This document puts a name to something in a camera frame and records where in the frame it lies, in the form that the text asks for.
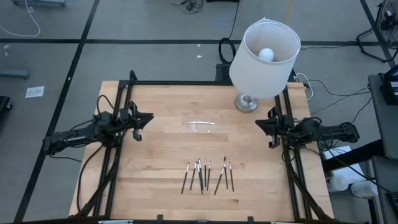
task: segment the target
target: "sticker on floor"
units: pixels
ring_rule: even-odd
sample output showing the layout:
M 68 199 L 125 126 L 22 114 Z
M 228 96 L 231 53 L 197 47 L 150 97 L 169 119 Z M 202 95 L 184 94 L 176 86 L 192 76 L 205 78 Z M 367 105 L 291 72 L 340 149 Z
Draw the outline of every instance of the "sticker on floor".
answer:
M 41 97 L 44 94 L 44 86 L 32 87 L 26 89 L 25 98 Z

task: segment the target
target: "black floor stripe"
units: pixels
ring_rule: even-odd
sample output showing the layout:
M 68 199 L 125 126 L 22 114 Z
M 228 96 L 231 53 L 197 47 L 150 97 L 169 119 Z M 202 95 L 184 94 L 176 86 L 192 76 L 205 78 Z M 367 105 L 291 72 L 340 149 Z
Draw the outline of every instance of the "black floor stripe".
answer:
M 240 44 L 242 40 L 232 40 Z M 127 39 L 86 39 L 84 44 L 218 44 L 220 40 L 127 40 Z M 79 44 L 79 39 L 0 39 L 0 43 L 12 44 Z M 362 42 L 364 46 L 378 46 L 377 41 Z M 358 46 L 356 41 L 303 40 L 302 46 Z
M 79 44 L 80 39 L 0 39 L 5 44 Z
M 371 27 L 373 27 L 374 35 L 376 36 L 377 40 L 380 43 L 381 50 L 383 51 L 384 56 L 386 57 L 386 60 L 391 59 L 392 57 L 391 57 L 390 51 L 388 50 L 386 43 L 384 42 L 383 38 L 381 37 L 379 29 L 376 26 L 376 22 L 373 19 L 371 11 L 369 10 L 368 4 L 366 4 L 365 0 L 361 0 L 361 5 L 363 7 L 363 10 L 365 11 L 366 17 L 369 20 L 369 23 L 371 24 Z M 388 62 L 388 64 L 392 68 L 395 65 L 395 61 L 392 60 L 392 61 Z
M 51 135 L 55 131 L 55 127 L 57 126 L 57 122 L 58 122 L 58 119 L 60 117 L 61 110 L 62 110 L 63 104 L 65 102 L 65 98 L 67 97 L 67 93 L 68 93 L 68 90 L 69 90 L 70 83 L 72 81 L 73 75 L 75 74 L 75 70 L 76 70 L 76 67 L 78 65 L 78 62 L 79 62 L 79 59 L 80 59 L 80 55 L 81 55 L 81 52 L 83 50 L 83 46 L 85 44 L 85 40 L 87 38 L 88 32 L 90 31 L 90 27 L 91 27 L 91 24 L 93 23 L 94 15 L 95 15 L 95 12 L 97 10 L 97 7 L 98 7 L 99 3 L 100 3 L 100 0 L 95 0 L 94 4 L 93 4 L 93 7 L 91 8 L 90 15 L 88 16 L 88 20 L 86 22 L 86 26 L 85 26 L 85 28 L 83 30 L 82 35 L 81 35 L 81 39 L 80 39 L 79 45 L 77 47 L 75 56 L 74 56 L 74 58 L 72 60 L 72 64 L 70 65 L 68 75 L 67 75 L 67 77 L 65 79 L 65 83 L 63 84 L 62 91 L 61 91 L 60 97 L 58 99 L 57 105 L 55 107 L 55 111 L 54 111 L 54 114 L 52 116 L 49 128 L 47 129 L 47 134 L 46 134 L 47 136 Z M 35 185 L 36 185 L 37 179 L 39 178 L 40 171 L 42 170 L 45 157 L 46 157 L 46 155 L 44 153 L 44 146 L 42 145 L 42 147 L 40 149 L 40 153 L 37 156 L 37 160 L 36 160 L 35 166 L 33 168 L 32 174 L 30 175 L 30 179 L 29 179 L 28 184 L 26 186 L 24 195 L 22 196 L 21 203 L 19 204 L 18 211 L 17 211 L 17 213 L 15 215 L 14 223 L 15 222 L 18 222 L 18 223 L 22 222 L 23 219 L 24 219 L 27 207 L 29 205 L 29 202 L 30 202 L 30 199 L 32 197 L 33 191 L 35 189 Z

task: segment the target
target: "wooden table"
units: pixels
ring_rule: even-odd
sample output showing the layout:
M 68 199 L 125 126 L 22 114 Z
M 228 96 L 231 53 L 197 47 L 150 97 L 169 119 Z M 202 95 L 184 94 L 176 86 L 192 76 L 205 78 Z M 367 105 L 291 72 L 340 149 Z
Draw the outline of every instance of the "wooden table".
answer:
M 103 82 L 100 94 L 115 99 L 117 86 L 118 82 Z M 289 95 L 294 117 L 309 117 L 303 85 L 289 83 Z M 139 111 L 154 113 L 155 118 L 141 131 L 141 142 L 133 140 L 131 131 L 124 138 L 111 218 L 155 220 L 163 214 L 164 220 L 247 221 L 253 216 L 255 221 L 294 221 L 282 146 L 269 149 L 270 139 L 254 124 L 256 119 L 267 118 L 275 101 L 260 100 L 256 111 L 244 114 L 234 107 L 235 96 L 234 86 L 134 85 L 132 100 Z M 99 107 L 112 112 L 105 100 Z M 188 122 L 195 120 L 216 123 L 218 129 L 212 126 L 210 133 L 194 132 Z M 87 146 L 83 160 L 98 146 Z M 309 148 L 316 150 L 315 145 Z M 97 188 L 103 155 L 104 149 L 83 173 L 81 206 Z M 307 150 L 301 155 L 309 192 L 333 217 L 319 156 Z M 226 190 L 223 178 L 214 196 L 224 156 L 233 166 L 235 191 Z M 212 168 L 209 191 L 203 195 L 197 173 L 189 191 L 198 158 L 211 161 Z M 188 162 L 187 183 L 180 194 Z M 297 198 L 302 202 L 300 193 Z M 77 212 L 75 200 L 76 193 L 70 214 Z

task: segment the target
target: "lamp base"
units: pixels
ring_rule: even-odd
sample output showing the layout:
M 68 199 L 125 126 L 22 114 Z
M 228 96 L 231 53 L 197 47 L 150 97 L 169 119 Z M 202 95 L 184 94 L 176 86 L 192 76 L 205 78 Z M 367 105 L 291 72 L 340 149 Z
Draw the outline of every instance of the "lamp base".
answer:
M 238 93 L 235 98 L 235 107 L 242 113 L 251 113 L 259 106 L 259 100 L 246 96 L 243 93 Z

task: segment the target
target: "white lampshade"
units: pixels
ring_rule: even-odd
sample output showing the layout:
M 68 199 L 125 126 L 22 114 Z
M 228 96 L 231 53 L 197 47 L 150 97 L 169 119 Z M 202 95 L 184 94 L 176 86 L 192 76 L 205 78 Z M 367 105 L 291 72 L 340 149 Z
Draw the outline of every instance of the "white lampshade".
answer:
M 299 36 L 285 24 L 262 19 L 251 25 L 229 68 L 235 88 L 257 99 L 278 95 L 287 84 L 300 47 Z M 265 48 L 274 52 L 273 61 L 258 57 Z

